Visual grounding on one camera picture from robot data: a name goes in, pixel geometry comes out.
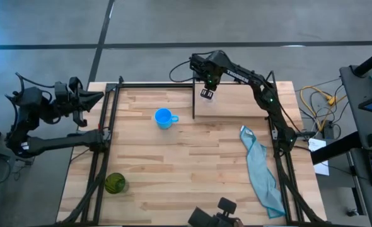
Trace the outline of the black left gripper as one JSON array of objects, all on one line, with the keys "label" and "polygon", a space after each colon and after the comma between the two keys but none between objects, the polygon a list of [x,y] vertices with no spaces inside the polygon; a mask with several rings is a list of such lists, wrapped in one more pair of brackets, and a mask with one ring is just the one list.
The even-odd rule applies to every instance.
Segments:
[{"label": "black left gripper", "polygon": [[87,120],[83,111],[90,111],[104,97],[102,91],[85,91],[77,77],[69,78],[69,83],[56,82],[54,85],[54,110],[56,112],[72,112],[73,121],[79,127],[86,127]]}]

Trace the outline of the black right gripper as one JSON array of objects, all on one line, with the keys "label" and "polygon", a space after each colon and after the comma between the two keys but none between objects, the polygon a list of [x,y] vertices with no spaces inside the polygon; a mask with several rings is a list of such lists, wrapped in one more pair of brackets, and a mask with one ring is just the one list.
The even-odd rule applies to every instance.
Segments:
[{"label": "black right gripper", "polygon": [[194,79],[204,83],[205,89],[200,96],[209,100],[213,97],[221,76],[226,69],[228,58],[223,51],[212,51],[204,54],[194,53],[189,58],[189,68],[194,72]]}]

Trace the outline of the blue plastic mug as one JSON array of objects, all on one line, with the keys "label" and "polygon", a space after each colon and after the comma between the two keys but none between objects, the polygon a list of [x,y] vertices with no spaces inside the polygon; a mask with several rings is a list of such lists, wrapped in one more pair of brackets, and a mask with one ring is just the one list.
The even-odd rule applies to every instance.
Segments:
[{"label": "blue plastic mug", "polygon": [[154,114],[155,122],[160,129],[169,129],[173,123],[179,121],[177,115],[173,115],[167,108],[159,108]]}]

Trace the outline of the green glass cup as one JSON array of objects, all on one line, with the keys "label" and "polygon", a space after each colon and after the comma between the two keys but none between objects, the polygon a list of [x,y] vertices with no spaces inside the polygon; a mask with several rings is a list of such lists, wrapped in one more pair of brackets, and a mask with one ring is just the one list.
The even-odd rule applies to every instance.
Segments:
[{"label": "green glass cup", "polygon": [[127,190],[127,181],[121,173],[111,173],[104,183],[104,188],[109,194],[119,194]]}]

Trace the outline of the light blue cloth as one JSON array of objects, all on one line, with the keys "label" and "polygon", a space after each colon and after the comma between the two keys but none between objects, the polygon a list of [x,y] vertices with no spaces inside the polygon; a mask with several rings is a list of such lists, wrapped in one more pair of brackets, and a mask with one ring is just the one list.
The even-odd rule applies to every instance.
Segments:
[{"label": "light blue cloth", "polygon": [[247,150],[246,162],[250,183],[261,205],[266,209],[269,219],[286,215],[281,192],[277,182],[267,167],[267,147],[259,143],[251,129],[243,125],[240,140]]}]

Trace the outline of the black power strip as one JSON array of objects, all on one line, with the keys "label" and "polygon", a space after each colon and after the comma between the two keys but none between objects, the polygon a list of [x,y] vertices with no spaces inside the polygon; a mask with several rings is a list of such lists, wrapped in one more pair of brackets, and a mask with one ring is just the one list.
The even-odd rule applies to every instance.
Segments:
[{"label": "black power strip", "polygon": [[[322,137],[324,139],[338,139],[341,136],[341,128],[338,124],[333,123],[330,120],[324,121],[324,126],[322,129]],[[338,129],[337,135],[335,135],[335,128]]]}]

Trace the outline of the black beam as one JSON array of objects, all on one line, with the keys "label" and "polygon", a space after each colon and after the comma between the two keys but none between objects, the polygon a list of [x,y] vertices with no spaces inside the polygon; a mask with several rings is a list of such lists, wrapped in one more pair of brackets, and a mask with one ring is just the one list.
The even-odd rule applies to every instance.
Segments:
[{"label": "black beam", "polygon": [[311,152],[312,163],[317,165],[354,148],[362,148],[358,132],[353,132],[342,139],[336,140],[325,147]]}]

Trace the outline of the black pole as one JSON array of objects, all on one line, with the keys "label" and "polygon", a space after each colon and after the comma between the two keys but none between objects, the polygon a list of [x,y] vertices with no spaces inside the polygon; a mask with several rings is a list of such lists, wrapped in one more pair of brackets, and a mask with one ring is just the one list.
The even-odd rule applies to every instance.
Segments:
[{"label": "black pole", "polygon": [[355,67],[352,72],[355,76],[359,78],[363,78],[364,75],[372,69],[372,56],[365,60],[362,64],[359,66]]}]

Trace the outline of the grey desk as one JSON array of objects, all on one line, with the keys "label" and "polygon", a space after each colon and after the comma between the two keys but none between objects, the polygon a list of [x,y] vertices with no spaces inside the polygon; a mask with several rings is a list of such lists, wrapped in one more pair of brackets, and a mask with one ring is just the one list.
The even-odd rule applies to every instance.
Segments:
[{"label": "grey desk", "polygon": [[357,129],[359,148],[350,150],[355,169],[360,177],[359,185],[362,190],[366,212],[372,227],[372,174],[369,156],[372,154],[372,112],[359,108],[359,105],[372,99],[372,79],[370,73],[356,76],[356,66],[339,69],[342,84],[351,107]]}]

